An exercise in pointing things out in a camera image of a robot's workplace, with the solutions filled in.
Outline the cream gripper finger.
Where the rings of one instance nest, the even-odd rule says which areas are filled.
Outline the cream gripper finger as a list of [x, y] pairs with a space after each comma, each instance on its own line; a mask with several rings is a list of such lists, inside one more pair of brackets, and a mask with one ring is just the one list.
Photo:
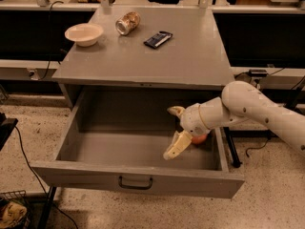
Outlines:
[[167, 150], [164, 152], [163, 157], [166, 160], [171, 160], [179, 156], [185, 149], [187, 149], [192, 143], [192, 136], [186, 132], [175, 132], [173, 140]]
[[185, 111], [185, 108], [182, 106], [171, 106], [167, 109], [168, 113], [171, 115], [175, 115], [178, 118], [180, 118], [182, 116], [182, 114]]

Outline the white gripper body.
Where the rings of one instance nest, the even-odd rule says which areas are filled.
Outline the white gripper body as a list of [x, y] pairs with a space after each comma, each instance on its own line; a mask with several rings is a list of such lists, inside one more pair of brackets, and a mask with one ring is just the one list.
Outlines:
[[211, 131], [202, 120], [199, 104], [189, 106], [182, 111], [180, 126], [192, 136], [207, 135]]

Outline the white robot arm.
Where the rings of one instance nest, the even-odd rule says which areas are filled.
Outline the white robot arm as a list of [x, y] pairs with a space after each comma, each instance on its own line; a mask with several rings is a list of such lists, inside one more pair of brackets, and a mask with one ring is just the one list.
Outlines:
[[305, 116], [279, 106], [253, 85], [244, 81], [227, 84], [220, 97], [187, 108], [172, 106], [171, 115], [180, 120], [182, 132], [175, 132], [173, 141], [163, 154], [174, 159], [188, 148], [194, 137], [220, 127], [230, 127], [246, 119], [264, 125], [295, 151], [305, 156]]

